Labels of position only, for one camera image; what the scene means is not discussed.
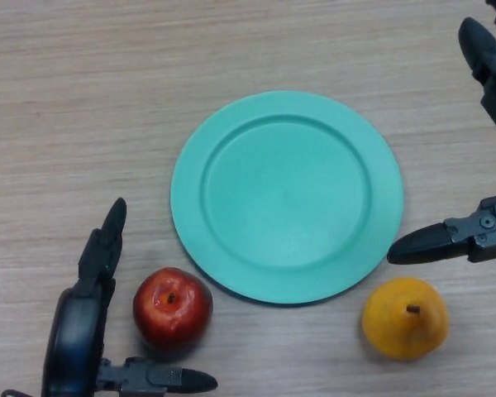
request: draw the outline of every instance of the yellow pear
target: yellow pear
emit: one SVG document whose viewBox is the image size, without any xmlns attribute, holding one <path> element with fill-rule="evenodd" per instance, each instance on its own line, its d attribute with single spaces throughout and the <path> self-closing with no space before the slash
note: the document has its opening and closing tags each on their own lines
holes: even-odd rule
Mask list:
<svg viewBox="0 0 496 397">
<path fill-rule="evenodd" d="M 368 298 L 362 329 L 377 351 L 394 360 L 421 358 L 446 339 L 449 314 L 442 297 L 420 279 L 396 278 Z"/>
</svg>

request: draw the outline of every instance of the plate rim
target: plate rim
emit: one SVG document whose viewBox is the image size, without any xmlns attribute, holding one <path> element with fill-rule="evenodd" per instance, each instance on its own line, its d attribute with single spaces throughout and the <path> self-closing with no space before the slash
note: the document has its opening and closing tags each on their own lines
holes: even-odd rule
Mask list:
<svg viewBox="0 0 496 397">
<path fill-rule="evenodd" d="M 387 250 L 389 249 L 389 243 L 384 243 L 385 247 L 385 252 L 383 253 L 382 256 L 379 256 L 378 260 L 375 260 L 374 265 L 369 265 L 366 266 L 365 271 L 362 271 L 360 273 L 356 273 L 357 276 L 354 277 L 354 282 L 351 284 L 347 284 L 345 288 L 335 288 L 334 292 L 332 293 L 327 293 L 327 292 L 322 292 L 322 293 L 311 293 L 309 296 L 307 295 L 302 295 L 302 296 L 297 296 L 297 297 L 292 297 L 290 294 L 280 294 L 275 293 L 275 291 L 266 291 L 266 294 L 261 294 L 258 293 L 256 289 L 252 288 L 242 288 L 243 283 L 232 283 L 228 282 L 228 280 L 224 280 L 224 277 L 220 276 L 221 271 L 213 271 L 211 269 L 210 271 L 210 266 L 201 263 L 202 262 L 202 257 L 204 255 L 199 254 L 197 251 L 198 250 L 208 250 L 208 248 L 199 246 L 198 244 L 198 238 L 199 238 L 199 233 L 198 232 L 189 232 L 187 229 L 185 229 L 185 226 L 182 225 L 180 222 L 180 217 L 185 216 L 184 211 L 182 209 L 177 208 L 177 197 L 183 197 L 183 193 L 180 193 L 180 190 L 184 191 L 187 186 L 182 186 L 181 182 L 179 182 L 180 178 L 180 173 L 181 173 L 181 167 L 184 164 L 184 162 L 187 160 L 188 156 L 188 148 L 191 148 L 192 146 L 198 145 L 198 141 L 202 140 L 202 136 L 206 136 L 206 134 L 210 134 L 211 132 L 206 132 L 207 128 L 212 126 L 214 122 L 220 122 L 221 117 L 230 117 L 227 114 L 231 112 L 232 109 L 235 109 L 237 107 L 242 107 L 246 105 L 249 102 L 253 101 L 258 101 L 258 100 L 269 100 L 270 99 L 279 99 L 280 97 L 281 100 L 286 99 L 286 101 L 289 101 L 291 99 L 297 100 L 297 99 L 303 99 L 303 100 L 308 100 L 308 101 L 313 101 L 314 103 L 325 103 L 325 106 L 328 106 L 329 108 L 334 108 L 338 109 L 342 113 L 346 113 L 346 116 L 352 121 L 352 122 L 358 122 L 359 124 L 361 123 L 362 127 L 365 130 L 368 130 L 367 133 L 370 134 L 372 137 L 375 137 L 377 139 L 377 143 L 382 142 L 384 147 L 381 147 L 380 149 L 384 150 L 384 155 L 387 155 L 387 157 L 384 158 L 384 161 L 390 163 L 390 166 L 392 167 L 392 176 L 395 176 L 394 182 L 394 191 L 393 191 L 393 198 L 397 203 L 393 205 L 395 208 L 395 214 L 393 215 L 393 218 L 391 219 L 391 230 L 389 231 L 389 238 L 386 239 L 386 241 L 389 241 L 389 243 L 393 242 L 394 238 L 396 237 L 398 230 L 400 228 L 402 218 L 403 218 L 403 209 L 404 209 L 404 192 L 403 192 L 403 177 L 400 172 L 400 168 L 398 166 L 397 159 L 395 157 L 395 154 L 392 152 L 391 148 L 389 147 L 388 142 L 385 140 L 385 138 L 379 133 L 379 131 L 371 124 L 371 122 L 367 119 L 365 119 L 362 115 L 360 115 L 357 111 L 353 110 L 352 108 L 348 107 L 344 103 L 338 102 L 333 98 L 329 98 L 317 93 L 310 93 L 310 92 L 305 92 L 305 91 L 298 91 L 298 90 L 276 90 L 276 91 L 265 91 L 262 93 L 256 93 L 249 95 L 247 97 L 239 98 L 231 103 L 228 103 L 227 105 L 219 108 L 216 112 L 212 113 L 209 117 L 207 117 L 203 122 L 201 122 L 198 127 L 193 131 L 191 136 L 189 137 L 188 140 L 184 143 L 184 146 L 182 150 L 179 153 L 179 156 L 176 160 L 176 163 L 174 165 L 173 169 L 173 174 L 171 178 L 171 190 L 170 190 L 170 195 L 169 195 L 169 206 L 171 210 L 171 217 L 172 221 L 174 224 L 174 229 L 178 235 L 179 241 L 182 244 L 184 250 L 187 252 L 188 256 L 192 259 L 194 264 L 199 268 L 204 274 L 206 274 L 210 279 L 214 280 L 216 283 L 218 283 L 221 287 L 230 290 L 234 294 L 238 294 L 240 296 L 243 296 L 248 299 L 253 299 L 256 301 L 260 302 L 265 302 L 265 303 L 271 303 L 271 304 L 308 304 L 312 302 L 316 302 L 319 300 L 324 300 L 324 299 L 329 299 L 332 296 L 341 294 L 348 289 L 352 288 L 356 284 L 360 283 L 365 277 L 367 277 L 375 268 L 377 268 L 380 263 L 383 261 L 383 258 L 385 257 L 385 254 L 387 253 Z M 340 128 L 337 128 L 331 124 L 328 124 L 331 127 L 335 128 L 335 130 L 339 131 Z M 224 136 L 228 136 L 231 134 L 232 129 L 229 129 L 229 131 L 224 132 Z M 346 133 L 347 132 L 341 132 L 339 131 L 340 134 L 342 134 L 345 138 L 347 138 Z M 213 146 L 212 150 L 214 150 L 214 147 L 220 143 L 220 139 L 217 141 L 213 141 Z M 353 146 L 353 149 L 356 150 L 360 156 L 363 156 L 362 152 Z M 202 178 L 204 169 L 197 170 L 196 172 L 198 173 L 199 178 Z M 366 168 L 366 172 L 368 177 L 370 178 L 371 174 L 371 169 Z M 222 244 L 220 242 L 216 242 L 217 247 L 219 248 L 219 251 L 222 249 Z M 260 271 L 255 271 L 255 273 L 259 273 L 259 275 L 264 275 L 264 273 L 261 273 Z M 298 274 L 301 277 L 301 271 L 296 272 L 296 271 L 289 271 L 287 272 L 288 274 Z"/>
</svg>

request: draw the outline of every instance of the red apple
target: red apple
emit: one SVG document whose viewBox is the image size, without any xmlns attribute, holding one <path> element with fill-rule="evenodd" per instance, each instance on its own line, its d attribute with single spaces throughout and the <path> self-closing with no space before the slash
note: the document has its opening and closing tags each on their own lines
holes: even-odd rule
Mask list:
<svg viewBox="0 0 496 397">
<path fill-rule="evenodd" d="M 199 278 L 165 267 L 140 285 L 132 309 L 145 341 L 172 352 L 193 345 L 203 336 L 212 317 L 213 299 Z"/>
</svg>

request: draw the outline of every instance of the wooden table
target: wooden table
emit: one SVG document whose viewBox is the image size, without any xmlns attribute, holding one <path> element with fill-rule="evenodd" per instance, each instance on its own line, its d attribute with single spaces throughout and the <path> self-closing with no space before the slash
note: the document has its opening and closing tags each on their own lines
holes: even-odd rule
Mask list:
<svg viewBox="0 0 496 397">
<path fill-rule="evenodd" d="M 405 184 L 400 234 L 496 194 L 496 128 L 460 53 L 483 0 L 0 0 L 0 392 L 40 393 L 55 303 L 115 198 L 129 212 L 106 332 L 140 354 L 131 299 L 165 265 L 196 272 L 169 211 L 195 127 L 251 93 L 340 100 L 384 134 Z M 373 356 L 357 328 L 372 289 L 422 277 L 451 311 L 446 343 L 411 365 Z M 276 309 L 210 285 L 212 327 L 179 364 L 216 397 L 496 397 L 496 261 L 383 263 L 323 304 Z"/>
</svg>

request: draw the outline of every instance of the robotic arm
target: robotic arm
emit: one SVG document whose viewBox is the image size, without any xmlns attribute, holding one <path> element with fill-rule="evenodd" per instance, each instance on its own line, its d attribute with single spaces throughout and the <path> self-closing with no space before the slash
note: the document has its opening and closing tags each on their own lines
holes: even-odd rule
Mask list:
<svg viewBox="0 0 496 397">
<path fill-rule="evenodd" d="M 486 2 L 496 10 L 496 0 Z M 468 17 L 461 23 L 459 42 L 472 76 L 483 87 L 481 105 L 496 124 L 496 39 L 479 22 Z"/>
<path fill-rule="evenodd" d="M 79 259 L 79 277 L 61 294 L 46 349 L 41 397 L 163 397 L 166 392 L 199 393 L 217 388 L 212 376 L 186 368 L 167 368 L 140 357 L 123 366 L 103 358 L 107 311 L 116 288 L 114 272 L 122 253 L 126 203 L 119 198 L 103 226 L 90 234 Z M 4 390 L 2 397 L 30 397 Z"/>
</svg>

